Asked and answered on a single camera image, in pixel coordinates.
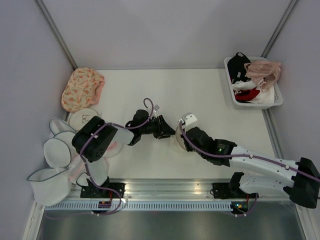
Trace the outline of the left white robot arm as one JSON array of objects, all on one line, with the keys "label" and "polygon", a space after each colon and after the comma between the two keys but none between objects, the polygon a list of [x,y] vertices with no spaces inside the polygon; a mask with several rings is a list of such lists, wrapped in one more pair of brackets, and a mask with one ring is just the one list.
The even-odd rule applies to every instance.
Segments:
[{"label": "left white robot arm", "polygon": [[106,122],[99,116],[94,116],[72,138],[71,144],[84,162],[88,175],[88,185],[98,198],[104,198],[109,193],[109,185],[103,181],[95,181],[89,164],[98,161],[107,151],[110,143],[118,142],[133,146],[143,135],[153,135],[155,139],[165,139],[173,136],[176,131],[168,125],[162,115],[153,116],[153,110],[138,109],[132,120],[125,126]]}]

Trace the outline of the pink satin bra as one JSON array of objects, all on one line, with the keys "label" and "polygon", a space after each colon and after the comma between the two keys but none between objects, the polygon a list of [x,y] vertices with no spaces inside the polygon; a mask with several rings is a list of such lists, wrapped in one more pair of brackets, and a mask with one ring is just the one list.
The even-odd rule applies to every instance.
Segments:
[{"label": "pink satin bra", "polygon": [[280,62],[267,60],[245,63],[245,76],[251,79],[262,91],[268,91],[279,80],[281,66]]}]

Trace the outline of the black bra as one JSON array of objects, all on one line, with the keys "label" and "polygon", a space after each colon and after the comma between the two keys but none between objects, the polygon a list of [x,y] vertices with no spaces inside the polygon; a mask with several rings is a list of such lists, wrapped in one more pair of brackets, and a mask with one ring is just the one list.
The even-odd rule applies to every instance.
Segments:
[{"label": "black bra", "polygon": [[232,84],[242,81],[247,82],[249,78],[246,77],[247,70],[245,64],[249,64],[251,61],[242,52],[237,52],[227,63],[227,68]]}]

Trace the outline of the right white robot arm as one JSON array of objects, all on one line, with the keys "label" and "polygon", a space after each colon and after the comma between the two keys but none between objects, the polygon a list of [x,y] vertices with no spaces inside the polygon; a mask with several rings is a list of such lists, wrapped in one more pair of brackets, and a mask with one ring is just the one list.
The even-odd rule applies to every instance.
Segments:
[{"label": "right white robot arm", "polygon": [[254,153],[224,139],[213,139],[199,127],[184,130],[180,137],[187,151],[196,152],[216,166],[247,169],[253,174],[235,172],[228,192],[235,198],[246,194],[262,197],[289,198],[305,208],[317,207],[320,193],[320,173],[308,158],[299,161],[269,158]]}]

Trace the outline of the white mesh laundry bag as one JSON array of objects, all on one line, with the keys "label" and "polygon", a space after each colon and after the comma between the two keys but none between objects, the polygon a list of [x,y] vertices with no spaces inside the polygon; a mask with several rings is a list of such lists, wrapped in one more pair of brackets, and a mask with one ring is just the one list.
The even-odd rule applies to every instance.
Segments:
[{"label": "white mesh laundry bag", "polygon": [[170,144],[171,147],[177,152],[187,152],[179,126],[176,127],[175,134],[170,137]]}]

